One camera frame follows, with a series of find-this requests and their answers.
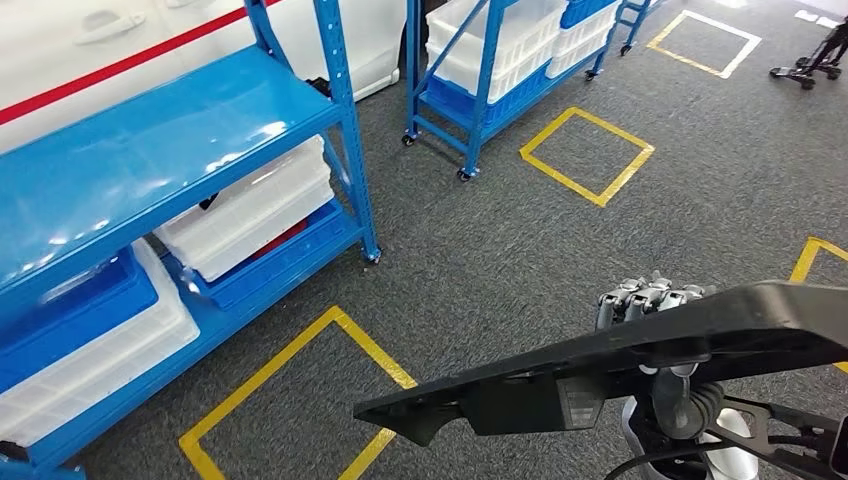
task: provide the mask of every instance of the blue plastic bin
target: blue plastic bin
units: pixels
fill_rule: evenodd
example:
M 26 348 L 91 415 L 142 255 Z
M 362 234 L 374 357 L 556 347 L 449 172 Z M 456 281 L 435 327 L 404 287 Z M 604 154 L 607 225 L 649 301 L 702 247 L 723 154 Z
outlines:
M 131 247 L 89 272 L 68 291 L 0 325 L 0 392 L 159 300 Z
M 314 211 L 306 221 L 307 227 L 302 232 L 258 259 L 243 261 L 214 282 L 206 282 L 190 269 L 186 269 L 186 280 L 197 287 L 200 295 L 209 297 L 218 307 L 226 310 L 261 289 L 273 278 L 289 275 L 294 269 L 302 269 L 304 262 L 310 261 L 312 252 L 355 229 L 353 218 L 344 212 L 336 199 Z
M 526 103 L 527 97 L 539 92 L 542 84 L 549 81 L 545 77 L 545 69 L 550 60 L 531 73 L 524 81 L 515 86 L 500 100 L 486 104 L 483 113 L 483 126 L 489 126 L 508 116 L 516 108 Z M 459 85 L 442 80 L 435 75 L 427 82 L 427 103 L 437 111 L 450 112 L 454 121 L 460 125 L 471 125 L 474 115 L 475 97 Z
M 571 28 L 613 2 L 615 0 L 569 0 L 559 26 Z

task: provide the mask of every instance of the tripod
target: tripod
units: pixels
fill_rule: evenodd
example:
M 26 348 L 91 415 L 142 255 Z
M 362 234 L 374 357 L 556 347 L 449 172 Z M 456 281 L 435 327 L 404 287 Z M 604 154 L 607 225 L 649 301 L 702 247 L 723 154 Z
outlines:
M 848 50 L 848 17 L 844 23 L 828 34 L 809 57 L 800 57 L 795 67 L 775 67 L 769 71 L 773 78 L 788 78 L 801 84 L 804 90 L 812 90 L 816 85 L 813 72 L 824 72 L 828 80 L 836 80 L 842 74 L 838 67 L 842 55 Z

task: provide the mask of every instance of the red object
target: red object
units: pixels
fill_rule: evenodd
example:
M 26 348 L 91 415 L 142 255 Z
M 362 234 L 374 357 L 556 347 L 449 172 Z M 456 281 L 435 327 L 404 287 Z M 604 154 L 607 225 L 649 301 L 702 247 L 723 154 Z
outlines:
M 265 254 L 270 253 L 275 248 L 277 248 L 280 245 L 289 241 L 289 239 L 291 239 L 293 236 L 295 236 L 298 233 L 306 230 L 306 226 L 307 226 L 307 222 L 306 222 L 306 219 L 304 218 L 303 220 L 295 223 L 293 227 L 291 227 L 290 229 L 283 232 L 282 235 L 271 240 L 271 242 L 268 245 L 265 245 L 264 247 L 257 250 L 256 253 L 254 253 L 253 255 L 250 256 L 250 259 L 251 260 L 259 260 Z
M 267 0 L 266 5 L 273 5 L 280 0 Z M 141 65 L 142 63 L 153 60 L 154 58 L 166 54 L 171 50 L 176 50 L 183 45 L 197 40 L 198 38 L 208 35 L 216 30 L 226 27 L 247 16 L 247 10 L 244 7 L 233 10 L 230 13 L 224 14 L 218 18 L 210 20 L 204 24 L 192 28 L 191 30 L 181 33 L 176 37 L 171 37 L 162 43 L 153 45 L 150 48 L 144 49 L 135 55 L 130 55 L 123 60 L 119 60 L 111 65 L 107 65 L 100 70 L 95 70 L 87 75 L 75 78 L 68 83 L 59 85 L 56 88 L 39 93 L 34 97 L 30 97 L 22 102 L 8 106 L 0 110 L 0 125 L 11 122 L 12 120 L 22 117 L 27 113 L 38 110 L 41 107 L 50 105 L 51 103 L 61 100 L 69 95 L 73 95 L 80 90 L 88 88 L 94 84 L 100 83 L 107 78 L 126 72 L 127 70 Z

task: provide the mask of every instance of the shelf board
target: shelf board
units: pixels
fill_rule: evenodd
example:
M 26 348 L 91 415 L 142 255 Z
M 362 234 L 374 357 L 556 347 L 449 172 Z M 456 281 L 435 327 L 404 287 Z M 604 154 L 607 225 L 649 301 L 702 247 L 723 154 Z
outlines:
M 252 46 L 0 156 L 0 320 L 340 116 Z
M 228 310 L 221 310 L 209 299 L 189 292 L 179 280 L 182 265 L 171 255 L 163 257 L 182 301 L 200 328 L 200 336 L 30 447 L 28 453 L 36 470 L 52 471 L 362 238 L 363 230 L 356 220 L 346 212 L 341 215 L 345 220 L 333 241 L 303 252 L 283 274 Z

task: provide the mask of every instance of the blue metal shelf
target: blue metal shelf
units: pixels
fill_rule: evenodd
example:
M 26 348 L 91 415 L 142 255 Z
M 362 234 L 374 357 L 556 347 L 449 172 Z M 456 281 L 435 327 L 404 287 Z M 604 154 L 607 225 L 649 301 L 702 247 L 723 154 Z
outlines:
M 575 73 L 581 71 L 586 65 L 595 59 L 601 52 L 605 49 L 601 48 L 591 53 L 585 59 L 580 61 L 580 63 L 574 65 L 568 70 L 562 72 L 557 78 L 550 79 L 544 77 L 541 80 L 541 84 L 535 88 L 531 95 L 525 96 L 521 99 L 521 102 L 516 103 L 509 109 L 509 111 L 505 114 L 499 115 L 498 119 L 490 125 L 486 125 L 482 129 L 481 136 L 484 142 L 489 141 L 492 137 L 500 133 L 501 130 L 508 127 L 510 123 L 514 122 L 515 119 L 524 114 L 527 110 L 529 110 L 533 105 L 539 103 L 543 98 L 545 98 L 551 91 L 559 86 L 560 83 L 573 76 Z M 439 114 L 440 116 L 456 123 L 466 131 L 471 130 L 472 119 L 468 118 L 468 115 L 464 114 L 464 112 L 460 112 L 451 105 L 443 103 L 443 102 L 435 102 L 431 101 L 427 92 L 424 91 L 421 93 L 419 100 L 421 103 L 427 105 L 434 112 Z M 422 117 L 419 115 L 416 119 L 417 122 L 422 121 Z
M 473 110 L 469 116 L 467 112 L 460 111 L 455 105 L 438 102 L 430 98 L 426 87 L 450 49 L 471 24 L 474 17 L 482 11 L 486 3 L 489 3 L 489 11 L 486 18 L 485 38 L 483 40 L 483 52 L 480 60 L 480 75 Z M 541 101 L 560 83 L 579 72 L 581 68 L 593 59 L 594 64 L 586 72 L 586 75 L 587 79 L 590 80 L 597 76 L 601 72 L 604 56 L 609 49 L 610 40 L 615 31 L 615 27 L 613 26 L 607 35 L 604 46 L 586 57 L 578 65 L 563 72 L 555 79 L 545 78 L 542 81 L 535 82 L 530 91 L 522 92 L 522 98 L 515 102 L 515 105 L 506 109 L 505 112 L 498 112 L 497 119 L 486 122 L 487 98 L 489 97 L 489 87 L 492 80 L 492 65 L 495 60 L 497 39 L 500 34 L 501 23 L 503 22 L 504 9 L 512 3 L 515 3 L 515 0 L 478 0 L 475 7 L 471 9 L 468 18 L 459 26 L 456 34 L 448 42 L 441 55 L 435 61 L 431 61 L 431 67 L 426 70 L 426 73 L 421 75 L 421 0 L 407 0 L 407 128 L 404 143 L 407 145 L 412 144 L 412 141 L 419 135 L 419 127 L 423 127 L 424 130 L 435 134 L 465 155 L 465 164 L 457 172 L 462 180 L 468 180 L 477 175 L 477 161 L 480 157 L 480 150 L 486 141 L 506 128 L 531 106 Z M 617 15 L 620 15 L 620 13 L 621 8 L 619 8 Z M 420 107 L 422 104 L 427 105 L 438 115 L 464 129 L 467 133 L 468 140 L 462 141 L 457 139 L 421 115 Z
M 27 448 L 27 461 L 0 455 L 0 479 L 85 478 L 62 465 L 322 266 L 357 242 L 379 259 L 338 1 L 313 4 L 330 98 L 292 73 L 264 0 L 245 0 L 254 46 L 0 156 L 0 324 L 334 125 L 344 161 L 330 143 L 325 155 L 352 207 L 330 202 L 290 248 L 252 260 L 243 283 L 229 285 L 240 295 L 226 310 L 189 293 L 182 266 L 166 256 L 199 338 Z
M 248 47 L 7 153 L 0 305 L 35 300 L 340 118 Z
M 183 303 L 200 327 L 200 336 L 129 385 L 33 445 L 28 453 L 36 465 L 34 475 L 37 477 L 50 474 L 55 466 L 82 449 L 89 439 L 96 438 L 105 432 L 188 367 L 250 323 L 257 315 L 356 243 L 362 237 L 361 228 L 352 216 L 347 213 L 342 215 L 345 218 L 344 231 L 336 235 L 333 242 L 325 244 L 319 251 L 300 252 L 300 259 L 292 262 L 285 272 L 271 279 L 261 290 L 247 296 L 226 311 L 219 309 L 209 299 L 191 293 L 180 281 L 182 265 L 173 256 L 166 255 L 163 258 L 165 267 L 177 283 Z

